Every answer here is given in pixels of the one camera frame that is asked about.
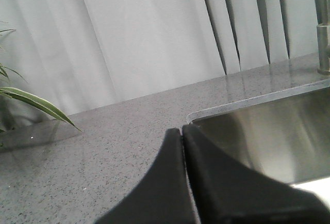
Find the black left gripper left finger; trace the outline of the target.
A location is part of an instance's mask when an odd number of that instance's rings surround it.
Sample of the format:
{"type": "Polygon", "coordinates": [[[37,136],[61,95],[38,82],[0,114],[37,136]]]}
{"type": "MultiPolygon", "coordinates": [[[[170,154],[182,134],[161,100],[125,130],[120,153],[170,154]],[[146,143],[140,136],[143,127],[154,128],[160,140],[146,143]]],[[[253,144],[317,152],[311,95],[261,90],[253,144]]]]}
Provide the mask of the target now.
{"type": "Polygon", "coordinates": [[[179,129],[168,129],[139,184],[96,223],[195,223],[179,129]]]}

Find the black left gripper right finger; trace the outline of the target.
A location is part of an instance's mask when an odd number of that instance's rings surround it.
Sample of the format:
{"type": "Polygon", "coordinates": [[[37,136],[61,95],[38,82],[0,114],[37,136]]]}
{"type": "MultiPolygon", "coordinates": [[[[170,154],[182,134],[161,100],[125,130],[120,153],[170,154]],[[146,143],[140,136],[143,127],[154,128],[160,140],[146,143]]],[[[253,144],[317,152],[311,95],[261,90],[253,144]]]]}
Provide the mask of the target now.
{"type": "Polygon", "coordinates": [[[315,194],[249,169],[194,124],[184,125],[182,132],[202,223],[329,223],[329,210],[315,194]]]}

